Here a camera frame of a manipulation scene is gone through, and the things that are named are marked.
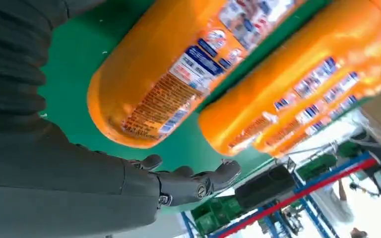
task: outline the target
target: robotic hand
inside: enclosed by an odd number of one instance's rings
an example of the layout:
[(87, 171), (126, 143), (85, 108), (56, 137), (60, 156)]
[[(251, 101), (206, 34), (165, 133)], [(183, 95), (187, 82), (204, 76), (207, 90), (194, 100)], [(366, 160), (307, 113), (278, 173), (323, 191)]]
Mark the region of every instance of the robotic hand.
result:
[[(161, 163), (158, 155), (150, 155), (143, 161), (129, 161), (136, 168), (154, 170)], [(189, 166), (182, 166), (173, 172), (152, 173), (160, 182), (159, 205), (178, 206), (198, 202), (203, 198), (227, 189), (239, 176), (241, 168), (234, 160), (223, 160), (215, 171), (194, 174)]]

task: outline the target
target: blue metal frame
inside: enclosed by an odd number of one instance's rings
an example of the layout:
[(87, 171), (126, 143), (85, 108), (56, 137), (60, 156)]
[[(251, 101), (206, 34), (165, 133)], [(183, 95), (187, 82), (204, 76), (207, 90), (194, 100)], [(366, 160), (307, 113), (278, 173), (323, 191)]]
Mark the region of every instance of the blue metal frame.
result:
[(366, 152), (366, 153), (364, 153), (364, 154), (362, 154), (362, 155), (360, 155), (360, 156), (358, 156), (358, 157), (356, 157), (356, 158), (354, 158), (352, 160), (349, 160), (349, 161), (345, 162), (344, 164), (334, 168), (332, 171), (323, 173), (322, 175), (320, 175), (316, 179), (313, 179), (312, 181), (307, 182), (305, 185), (303, 185), (301, 183), (299, 185), (299, 187), (296, 190), (294, 190), (294, 192), (298, 193), (298, 192), (300, 192), (302, 190), (305, 190), (306, 188), (309, 188), (309, 187), (317, 184), (318, 182), (321, 182), (321, 181), (323, 181), (325, 179), (328, 179), (328, 178), (330, 178), (332, 176), (335, 176), (335, 175), (339, 174), (340, 172), (348, 169), (349, 167), (351, 167), (351, 166), (353, 166), (353, 165), (355, 165), (355, 164), (357, 164), (359, 162), (362, 162), (362, 161), (364, 161), (366, 159), (369, 159), (370, 157), (371, 157), (371, 155), (368, 152)]
[(317, 210), (317, 217), (322, 219), (322, 221), (325, 223), (325, 225), (328, 227), (328, 229), (331, 231), (334, 237), (339, 238), (338, 233), (336, 232), (332, 224), (329, 222), (329, 220), (326, 218), (326, 216), (323, 214), (323, 212), (320, 210), (318, 204), (313, 200), (312, 196), (307, 195), (306, 200), (309, 201), (312, 204), (312, 206)]
[(180, 213), (182, 218), (183, 218), (183, 221), (185, 222), (185, 227), (186, 227), (186, 230), (188, 231), (189, 233), (189, 237), (190, 238), (194, 238), (195, 236), (193, 235), (193, 231), (192, 231), (192, 228), (189, 224), (193, 224), (193, 222), (189, 219), (189, 217), (186, 215), (185, 212), (181, 212)]
[[(320, 175), (318, 178), (312, 180), (312, 181), (309, 181), (307, 182), (305, 185), (303, 185), (303, 183), (300, 181), (300, 179), (297, 177), (296, 174), (293, 174), (293, 177), (295, 178), (295, 181), (296, 181), (296, 185), (297, 185), (297, 188), (294, 190), (295, 193), (299, 193), (325, 179), (328, 179), (330, 177), (333, 177), (339, 173), (341, 173), (342, 171), (346, 170), (347, 168), (359, 163), (359, 162), (362, 162), (366, 159), (369, 159), (371, 157), (371, 155), (366, 152), (360, 156), (358, 156), (357, 158), (354, 158), (352, 160), (349, 160), (348, 162), (334, 168), (332, 171), (330, 172), (327, 172), (327, 173), (324, 173), (322, 175)], [(317, 211), (318, 215), (316, 216), (313, 212), (313, 210), (309, 207), (308, 205), (308, 201), (312, 204), (312, 206), (314, 207), (314, 209)], [(334, 235), (335, 238), (339, 238), (338, 234), (336, 233), (335, 229), (332, 227), (332, 225), (330, 224), (330, 222), (327, 220), (327, 218), (325, 217), (325, 215), (322, 213), (322, 211), (320, 211), (318, 205), (315, 203), (315, 201), (312, 199), (312, 197), (310, 195), (307, 195), (306, 196), (306, 199), (302, 198), (300, 199), (300, 202), (301, 204), (303, 205), (303, 207), (306, 209), (306, 211), (308, 212), (310, 218), (313, 220), (314, 224), (317, 226), (317, 229), (318, 231), (321, 233), (322, 237), (324, 238), (330, 238), (329, 234), (327, 233), (327, 231), (324, 229), (324, 227), (322, 226), (319, 218), (321, 218), (321, 220), (323, 220), (323, 222), (326, 224), (326, 226), (329, 228), (329, 230), (331, 231), (332, 235)], [(261, 212), (263, 211), (263, 209), (259, 208), (258, 211), (256, 211), (255, 213), (251, 214), (250, 216), (247, 216), (241, 220), (239, 220), (238, 222), (234, 223), (234, 224), (231, 224), (229, 225), (228, 227), (226, 227), (225, 229), (223, 230), (220, 230), (220, 231), (217, 231), (211, 235), (209, 235), (208, 237), (210, 238), (216, 238), (218, 237), (219, 235), (223, 234), (224, 232), (228, 231), (229, 229), (231, 228), (234, 228), (236, 226), (238, 226), (239, 224), (245, 222), (246, 220), (254, 217), (254, 216), (257, 216), (259, 215)]]
[(266, 225), (268, 226), (269, 232), (271, 233), (271, 236), (273, 238), (279, 238), (280, 236), (278, 235), (277, 229), (275, 228), (275, 225), (272, 223), (271, 219), (268, 216), (266, 216), (263, 218), (263, 220), (265, 221)]
[(276, 217), (276, 219), (278, 220), (278, 222), (281, 224), (281, 227), (282, 229), (284, 230), (284, 233), (285, 235), (287, 236), (287, 238), (292, 238), (291, 236), (291, 233), (290, 231), (288, 230), (287, 226), (285, 225), (284, 223), (284, 219), (281, 217), (280, 213), (277, 211), (277, 212), (274, 212), (274, 216)]

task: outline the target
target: gray robotic arm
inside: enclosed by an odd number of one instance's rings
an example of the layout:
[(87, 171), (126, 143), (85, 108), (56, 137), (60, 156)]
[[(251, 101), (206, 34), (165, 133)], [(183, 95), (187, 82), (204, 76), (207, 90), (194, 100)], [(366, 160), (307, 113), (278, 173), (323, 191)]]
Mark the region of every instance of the gray robotic arm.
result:
[(108, 235), (145, 226), (163, 205), (199, 201), (240, 172), (236, 162), (197, 175), (188, 167), (149, 172), (155, 166), (147, 159), (89, 151), (39, 117), (40, 67), (52, 30), (101, 2), (0, 0), (0, 238)]

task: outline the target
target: orange bottle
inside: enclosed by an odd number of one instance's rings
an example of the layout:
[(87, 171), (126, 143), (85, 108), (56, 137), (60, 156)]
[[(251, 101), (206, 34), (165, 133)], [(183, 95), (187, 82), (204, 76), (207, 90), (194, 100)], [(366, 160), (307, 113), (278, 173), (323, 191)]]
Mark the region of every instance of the orange bottle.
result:
[(278, 142), (269, 153), (273, 157), (281, 157), (291, 148), (304, 139), (318, 132), (334, 119), (351, 108), (351, 106), (363, 97), (371, 97), (381, 92), (381, 43), (376, 42), (369, 48), (370, 52), (378, 52), (380, 57), (369, 67), (352, 72), (340, 83), (327, 91), (322, 100), (326, 101), (328, 108), (315, 117), (310, 123), (289, 133), (285, 139)]
[(156, 1), (91, 79), (91, 118), (117, 143), (158, 144), (299, 2)]
[(211, 146), (229, 156), (252, 143), (271, 152), (329, 108), (321, 98), (347, 75), (364, 65), (380, 70), (380, 2), (336, 0), (208, 106), (199, 125)]

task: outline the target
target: green table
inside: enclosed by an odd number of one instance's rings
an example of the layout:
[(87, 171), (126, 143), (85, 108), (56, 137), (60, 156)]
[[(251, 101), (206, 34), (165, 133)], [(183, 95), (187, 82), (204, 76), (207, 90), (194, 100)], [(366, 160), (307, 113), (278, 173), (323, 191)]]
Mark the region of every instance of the green table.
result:
[[(161, 170), (173, 170), (181, 165), (189, 165), (196, 172), (215, 169), (223, 156), (216, 153), (203, 138), (197, 125), (198, 113), (242, 79), (329, 2), (309, 0), (270, 35), (174, 133), (159, 145), (143, 150), (110, 141), (95, 127), (88, 114), (86, 93), (93, 73), (153, 3), (153, 0), (108, 0), (55, 31), (50, 61), (44, 67), (48, 83), (40, 91), (48, 103), (42, 114), (58, 124), (71, 142), (92, 150), (126, 159), (143, 159), (149, 154), (159, 154), (164, 159)], [(270, 157), (250, 148), (234, 159), (242, 166), (239, 179), (243, 179), (260, 169)]]

